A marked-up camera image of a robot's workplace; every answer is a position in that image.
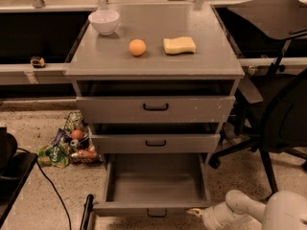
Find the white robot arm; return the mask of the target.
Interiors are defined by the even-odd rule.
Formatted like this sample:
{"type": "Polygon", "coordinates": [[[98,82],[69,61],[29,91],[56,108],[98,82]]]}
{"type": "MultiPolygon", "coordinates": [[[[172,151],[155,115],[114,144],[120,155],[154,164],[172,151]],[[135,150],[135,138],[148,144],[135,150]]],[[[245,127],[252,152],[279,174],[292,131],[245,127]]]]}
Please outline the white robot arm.
{"type": "Polygon", "coordinates": [[[260,222],[261,230],[307,230],[307,198],[290,191],[277,192],[262,203],[231,190],[224,202],[206,209],[192,208],[187,213],[202,219],[207,230],[223,230],[248,219],[260,222]]]}

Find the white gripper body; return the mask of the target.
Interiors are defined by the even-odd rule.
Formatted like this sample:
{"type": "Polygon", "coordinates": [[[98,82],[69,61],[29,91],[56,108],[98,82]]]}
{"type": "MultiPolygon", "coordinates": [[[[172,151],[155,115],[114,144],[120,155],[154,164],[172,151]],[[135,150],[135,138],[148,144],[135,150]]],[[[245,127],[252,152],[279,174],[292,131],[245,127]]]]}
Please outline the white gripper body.
{"type": "Polygon", "coordinates": [[[207,230],[222,230],[227,225],[227,210],[215,206],[206,208],[202,213],[202,220],[207,230]]]}

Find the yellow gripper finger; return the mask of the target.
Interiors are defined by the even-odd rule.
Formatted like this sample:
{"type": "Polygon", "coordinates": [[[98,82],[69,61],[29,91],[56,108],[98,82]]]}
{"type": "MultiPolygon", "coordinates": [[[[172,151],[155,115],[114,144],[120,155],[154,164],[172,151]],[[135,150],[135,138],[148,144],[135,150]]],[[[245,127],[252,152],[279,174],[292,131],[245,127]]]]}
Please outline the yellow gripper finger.
{"type": "Polygon", "coordinates": [[[200,208],[192,208],[186,211],[187,214],[194,215],[198,218],[201,218],[203,215],[203,210],[200,208]]]}

